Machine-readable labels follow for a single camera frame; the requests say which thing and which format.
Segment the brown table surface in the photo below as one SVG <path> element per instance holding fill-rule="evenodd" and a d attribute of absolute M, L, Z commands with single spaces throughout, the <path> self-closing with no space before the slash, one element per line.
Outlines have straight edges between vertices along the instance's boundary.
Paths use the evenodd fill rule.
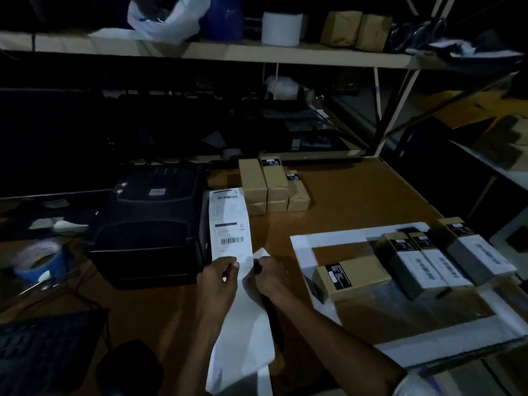
<path fill-rule="evenodd" d="M 250 218 L 254 251 L 264 247 L 283 260 L 290 272 L 292 290 L 310 304 L 289 237 L 292 235 L 386 226 L 440 217 L 413 188 L 377 158 L 359 163 L 295 167 L 312 198 L 306 212 L 274 213 Z M 213 171 L 210 186 L 240 185 L 237 169 Z M 160 395 L 169 394 L 186 353 L 195 305 L 195 286 L 117 291 L 93 267 L 79 293 L 110 308 L 109 326 L 114 346 L 141 339 L 164 367 Z M 43 302 L 23 311 L 17 319 L 64 313 L 86 307 L 70 295 Z M 10 312 L 0 316 L 9 320 Z M 278 312 L 284 349 L 276 348 L 270 365 L 275 396 L 289 394 L 314 383 L 324 372 L 309 346 L 288 319 Z M 105 353 L 100 344 L 78 394 L 96 394 L 94 366 Z"/>

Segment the black sticker on box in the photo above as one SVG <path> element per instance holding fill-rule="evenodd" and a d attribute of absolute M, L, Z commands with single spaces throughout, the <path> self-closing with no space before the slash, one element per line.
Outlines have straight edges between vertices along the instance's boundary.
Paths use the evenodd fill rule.
<path fill-rule="evenodd" d="M 329 266 L 325 267 L 328 271 L 328 275 L 330 275 L 330 279 L 334 283 L 336 290 L 352 287 L 352 284 L 346 277 L 347 274 L 345 274 L 345 271 L 343 271 L 343 267 L 341 266 L 341 264 L 337 262 L 335 264 L 330 264 Z"/>
<path fill-rule="evenodd" d="M 431 239 L 429 239 L 427 236 L 413 236 L 412 239 L 414 242 L 418 245 L 418 247 L 422 250 L 430 250 L 430 249 L 436 249 L 435 245 L 432 244 Z"/>
<path fill-rule="evenodd" d="M 272 166 L 281 165 L 280 163 L 281 160 L 279 160 L 278 158 L 261 159 L 260 162 L 263 167 L 272 167 Z"/>
<path fill-rule="evenodd" d="M 467 226 L 465 226 L 462 223 L 458 224 L 448 224 L 447 227 L 451 229 L 451 231 L 457 235 L 459 238 L 462 238 L 464 236 L 472 236 L 475 233 L 469 229 Z"/>
<path fill-rule="evenodd" d="M 391 243 L 396 251 L 413 251 L 416 247 L 413 246 L 409 239 L 391 239 Z"/>
<path fill-rule="evenodd" d="M 299 174 L 286 174 L 288 180 L 300 180 Z"/>

